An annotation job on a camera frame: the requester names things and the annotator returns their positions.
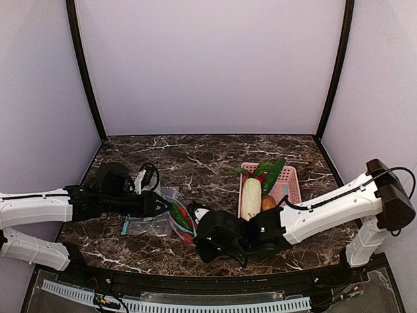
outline pink plastic basket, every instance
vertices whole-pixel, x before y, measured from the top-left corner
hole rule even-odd
[[[242,163],[242,168],[250,173],[253,173],[258,167],[259,163]],[[240,174],[239,187],[239,209],[238,217],[240,217],[240,206],[242,201],[243,184],[249,178],[248,175]],[[278,203],[286,194],[291,203],[301,203],[300,186],[298,185],[297,171],[292,166],[284,166],[280,176],[278,177],[274,187],[269,192],[274,197],[275,202]]]

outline black vertical pole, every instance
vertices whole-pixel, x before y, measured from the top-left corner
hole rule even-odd
[[[87,96],[87,101],[90,106],[91,114],[93,115],[97,132],[100,136],[100,139],[103,142],[104,140],[106,140],[107,134],[104,130],[104,125],[100,117],[100,112],[98,111],[96,98],[94,97],[93,87],[91,85],[89,71],[85,62],[83,44],[81,43],[81,35],[79,33],[77,11],[74,0],[66,0],[66,11],[68,13],[68,21],[70,23],[72,42],[74,44],[74,50],[76,52],[79,74],[81,75],[81,79],[83,81],[85,95]]]
[[[334,97],[336,95],[336,91],[338,90],[340,74],[343,68],[343,62],[345,60],[347,42],[349,40],[349,33],[351,31],[353,7],[354,0],[346,0],[345,15],[343,17],[343,25],[341,27],[338,54],[336,55],[336,62],[334,64],[332,80],[330,81],[330,87],[328,89],[326,102],[324,104],[324,109],[321,114],[319,127],[315,135],[319,142],[323,138],[324,130],[326,129],[328,118],[330,117],[330,112],[332,111]]]

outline brown marble surface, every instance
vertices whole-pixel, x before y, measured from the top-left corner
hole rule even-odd
[[[180,186],[182,203],[197,200],[236,214],[239,176],[230,173],[230,169],[243,162],[277,158],[285,158],[287,165],[296,168],[303,201],[337,188],[311,136],[112,137],[103,144],[88,177],[110,161],[128,166],[132,176],[143,163],[152,162],[160,169],[162,186]],[[113,216],[106,222],[120,221],[121,217]],[[203,263],[194,246],[185,245],[175,234],[165,239],[147,234],[122,236],[121,228],[103,227],[98,219],[66,223],[58,241],[77,244],[87,263],[96,267],[153,275],[237,276],[336,264],[340,250],[358,231],[356,224],[350,222],[314,235],[277,256],[249,260],[248,266],[241,269],[227,258]]]

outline white radish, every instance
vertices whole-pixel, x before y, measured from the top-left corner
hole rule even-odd
[[[250,220],[261,212],[262,187],[261,182],[254,178],[248,178],[242,190],[242,205],[240,206],[240,217]]]

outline white wall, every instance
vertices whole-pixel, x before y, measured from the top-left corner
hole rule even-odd
[[[316,131],[344,1],[78,1],[108,134]]]
[[[417,2],[356,1],[351,36],[323,143],[342,178],[366,171],[366,162],[417,164]],[[398,173],[410,190],[406,173]],[[412,200],[417,208],[417,196]],[[383,250],[407,312],[417,307],[417,221]]]
[[[100,140],[70,37],[65,1],[0,0],[0,191],[79,183]],[[59,223],[19,227],[54,240]],[[0,259],[0,312],[20,312],[33,267]]]

